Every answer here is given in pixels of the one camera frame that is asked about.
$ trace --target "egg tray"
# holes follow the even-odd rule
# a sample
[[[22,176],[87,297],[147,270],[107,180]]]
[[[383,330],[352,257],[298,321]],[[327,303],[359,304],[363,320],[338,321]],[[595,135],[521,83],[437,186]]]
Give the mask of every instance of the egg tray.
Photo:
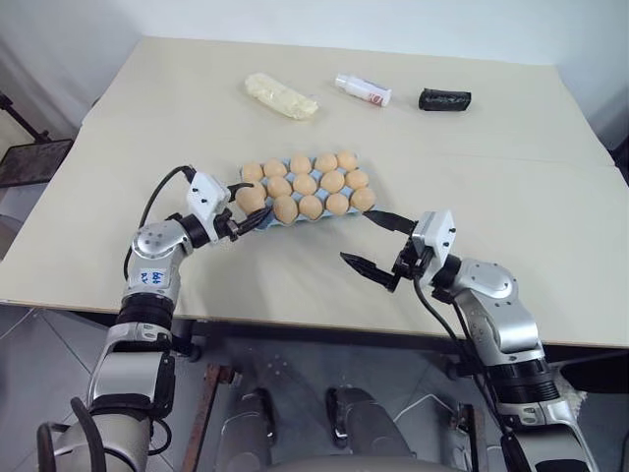
[[[286,165],[287,169],[290,169],[290,159],[280,159],[284,165]],[[310,175],[311,177],[313,177],[314,181],[316,182],[316,185],[319,185],[319,181],[321,180],[321,177],[323,176],[323,172],[321,172],[320,170],[316,170],[315,169],[315,159],[310,159],[311,161],[311,165],[313,166],[313,170],[311,170],[308,175]],[[343,169],[342,167],[337,167],[334,170],[338,170],[341,174],[343,174],[343,177],[345,177],[345,174],[347,174],[347,170]],[[297,174],[294,174],[293,172],[288,172],[284,178],[291,184],[291,187],[293,186],[293,181],[295,180]],[[243,170],[241,169],[241,180],[243,177]],[[259,182],[264,185],[264,187],[266,187],[266,183],[268,182],[268,177],[264,176],[262,177]],[[352,194],[354,193],[354,189],[352,189],[351,187],[348,186],[344,186],[340,191],[337,192],[338,194],[343,194],[345,197],[347,197],[347,200],[350,200],[350,197],[352,196]],[[354,208],[351,204],[350,207],[348,208],[348,210],[345,212],[345,214],[343,214],[342,216],[339,216],[338,214],[334,214],[331,211],[329,211],[328,209],[325,209],[325,199],[327,199],[327,197],[330,195],[330,192],[328,192],[325,189],[322,189],[321,187],[318,187],[318,189],[316,189],[316,192],[313,193],[313,195],[315,195],[317,198],[319,198],[321,200],[321,202],[323,203],[323,213],[321,214],[321,216],[317,219],[310,219],[307,216],[298,213],[297,217],[295,218],[295,220],[290,223],[290,224],[286,224],[283,223],[282,221],[280,221],[279,219],[275,218],[275,214],[272,212],[270,212],[268,214],[268,216],[262,221],[262,223],[260,223],[256,229],[258,230],[264,230],[266,228],[268,228],[269,226],[277,226],[277,225],[281,225],[281,226],[292,226],[293,224],[295,224],[298,221],[308,221],[310,223],[315,223],[317,221],[319,221],[322,218],[328,218],[330,216],[336,216],[336,217],[343,217],[346,214],[354,214],[354,213],[360,213],[359,210],[357,210],[356,208]],[[303,194],[300,194],[299,192],[295,192],[293,191],[293,193],[291,194],[291,198],[297,203],[297,205],[299,205],[299,200],[301,200],[304,197]],[[267,207],[272,207],[273,206],[273,200],[274,198],[267,196],[266,200],[264,201],[264,204]]]

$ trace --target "plastic bottle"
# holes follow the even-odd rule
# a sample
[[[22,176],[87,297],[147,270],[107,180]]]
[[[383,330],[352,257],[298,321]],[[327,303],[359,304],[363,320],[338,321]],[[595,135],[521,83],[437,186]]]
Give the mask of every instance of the plastic bottle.
[[[390,88],[384,88],[356,76],[338,74],[334,83],[350,95],[362,98],[364,101],[369,101],[374,105],[386,106],[391,99]]]

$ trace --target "egg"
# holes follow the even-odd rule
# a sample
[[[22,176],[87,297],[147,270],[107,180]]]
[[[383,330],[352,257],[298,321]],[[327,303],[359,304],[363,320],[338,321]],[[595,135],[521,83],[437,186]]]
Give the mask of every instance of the egg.
[[[291,172],[294,174],[308,174],[311,170],[313,170],[313,165],[305,154],[301,152],[293,154],[291,158]]]
[[[243,187],[236,192],[236,203],[245,214],[264,208],[264,198],[256,187]]]
[[[367,211],[375,203],[375,193],[369,187],[358,189],[352,194],[351,202],[358,211]]]
[[[350,203],[343,194],[332,194],[325,200],[325,207],[332,213],[342,216],[350,207]]]
[[[319,185],[323,190],[327,190],[330,194],[335,194],[343,188],[345,185],[345,178],[338,170],[332,170],[326,174],[323,174]]]
[[[332,152],[323,153],[314,162],[314,168],[323,173],[334,170],[336,167],[338,167],[338,161]]]
[[[264,175],[266,177],[273,177],[275,175],[284,177],[286,175],[286,166],[279,159],[270,159],[264,165]]]
[[[308,174],[299,174],[293,180],[293,189],[302,195],[312,195],[316,192],[316,182]]]
[[[243,165],[242,175],[244,182],[257,182],[264,176],[264,173],[262,166],[257,162],[249,162]]]
[[[253,185],[252,189],[256,190],[263,200],[266,200],[266,189],[260,182],[249,182]]]
[[[370,182],[370,176],[362,170],[356,169],[352,172],[348,172],[345,175],[345,185],[351,189],[362,189],[366,187]]]
[[[266,191],[268,195],[274,199],[282,195],[291,195],[293,193],[291,184],[289,184],[284,177],[280,177],[279,175],[274,175],[268,179],[266,182]]]
[[[309,219],[317,219],[323,213],[323,204],[314,195],[306,195],[299,200],[299,213],[304,214]]]
[[[282,195],[273,201],[273,213],[282,223],[290,224],[297,217],[297,204],[287,195]]]
[[[341,150],[336,154],[336,159],[338,166],[347,171],[354,170],[358,166],[358,159],[350,150]]]

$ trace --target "table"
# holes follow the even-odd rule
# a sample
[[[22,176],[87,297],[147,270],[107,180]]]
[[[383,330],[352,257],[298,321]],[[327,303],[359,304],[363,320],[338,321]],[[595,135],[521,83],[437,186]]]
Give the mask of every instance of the table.
[[[314,119],[292,121],[246,96],[243,80],[258,71],[314,96]],[[391,87],[391,103],[341,92],[338,72]],[[423,87],[469,90],[473,102],[422,112]],[[0,298],[116,312],[132,233],[172,167],[233,183],[247,161],[342,148],[359,153],[379,208],[408,217],[451,208],[453,253],[512,270],[545,342],[629,346],[627,189],[555,69],[340,49],[143,39],[0,265]],[[185,192],[173,182],[149,220],[185,210]],[[390,295],[338,256],[390,268],[403,243],[347,216],[205,247],[182,266],[176,315],[441,335],[410,283]]]

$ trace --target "white wall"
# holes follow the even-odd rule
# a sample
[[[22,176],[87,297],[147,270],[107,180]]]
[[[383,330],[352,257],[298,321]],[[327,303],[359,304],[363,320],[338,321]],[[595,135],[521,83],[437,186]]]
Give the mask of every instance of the white wall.
[[[613,148],[629,129],[627,4],[0,0],[0,88],[14,101],[22,98],[33,119],[44,117],[69,134],[143,34],[556,64],[595,132]]]

